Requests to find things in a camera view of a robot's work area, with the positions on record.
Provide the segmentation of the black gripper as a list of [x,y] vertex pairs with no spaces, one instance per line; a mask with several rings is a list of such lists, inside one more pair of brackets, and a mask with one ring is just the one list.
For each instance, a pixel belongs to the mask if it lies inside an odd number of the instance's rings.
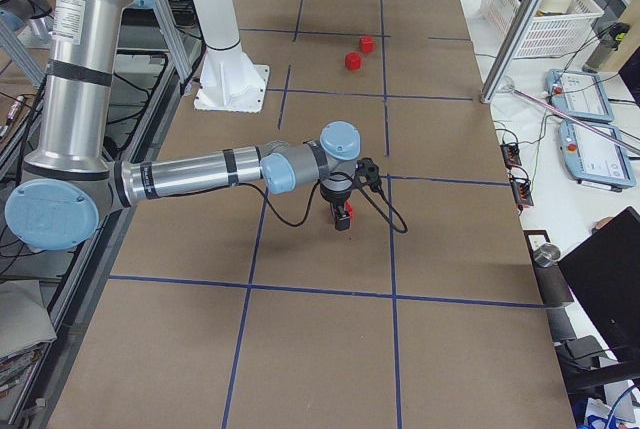
[[[352,180],[349,176],[331,175],[320,183],[321,196],[325,201],[334,206],[344,205],[351,196]],[[348,211],[337,209],[334,212],[334,228],[337,231],[346,231],[351,225],[351,215]]]

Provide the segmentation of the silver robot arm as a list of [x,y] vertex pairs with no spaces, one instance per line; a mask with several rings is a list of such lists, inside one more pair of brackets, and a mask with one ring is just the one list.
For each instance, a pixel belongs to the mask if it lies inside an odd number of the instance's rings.
[[110,162],[102,146],[123,11],[136,0],[56,0],[36,149],[22,163],[5,220],[41,250],[89,239],[108,214],[142,200],[263,180],[273,194],[310,182],[328,200],[349,196],[361,149],[350,123],[328,124],[315,140],[282,141],[165,162]]

